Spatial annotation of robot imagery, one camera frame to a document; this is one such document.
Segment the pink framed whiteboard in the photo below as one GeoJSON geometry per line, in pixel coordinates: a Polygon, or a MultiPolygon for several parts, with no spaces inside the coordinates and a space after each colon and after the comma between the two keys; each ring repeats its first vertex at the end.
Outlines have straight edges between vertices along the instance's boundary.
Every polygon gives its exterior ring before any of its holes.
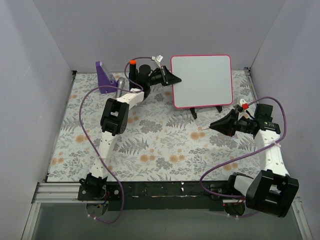
{"type": "Polygon", "coordinates": [[[175,55],[171,73],[181,79],[172,86],[177,109],[228,106],[233,103],[232,61],[227,54],[175,55]]]}

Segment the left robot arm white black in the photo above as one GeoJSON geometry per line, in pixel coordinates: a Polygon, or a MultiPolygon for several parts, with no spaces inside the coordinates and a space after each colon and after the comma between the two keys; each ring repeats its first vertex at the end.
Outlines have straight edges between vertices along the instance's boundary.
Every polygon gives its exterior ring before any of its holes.
{"type": "Polygon", "coordinates": [[[181,78],[172,74],[164,65],[154,70],[147,64],[137,68],[136,61],[130,60],[127,67],[130,90],[121,97],[107,99],[100,119],[100,144],[95,150],[98,160],[94,162],[86,178],[79,180],[85,193],[95,200],[104,200],[109,196],[106,181],[111,171],[106,167],[106,160],[111,156],[118,137],[127,128],[129,111],[148,97],[151,86],[161,84],[166,87],[182,82],[181,78]]]}

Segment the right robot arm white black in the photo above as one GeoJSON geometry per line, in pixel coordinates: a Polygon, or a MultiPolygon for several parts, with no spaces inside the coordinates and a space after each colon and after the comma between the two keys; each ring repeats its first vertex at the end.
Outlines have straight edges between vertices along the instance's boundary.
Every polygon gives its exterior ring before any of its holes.
{"type": "Polygon", "coordinates": [[[281,130],[273,122],[273,106],[257,104],[253,117],[246,118],[242,111],[247,103],[236,104],[223,118],[209,125],[225,136],[232,137],[236,132],[250,134],[259,150],[260,171],[252,178],[242,173],[233,173],[226,186],[227,195],[232,199],[245,198],[245,205],[262,213],[279,218],[287,215],[298,192],[299,182],[290,177],[277,142],[281,130]]]}

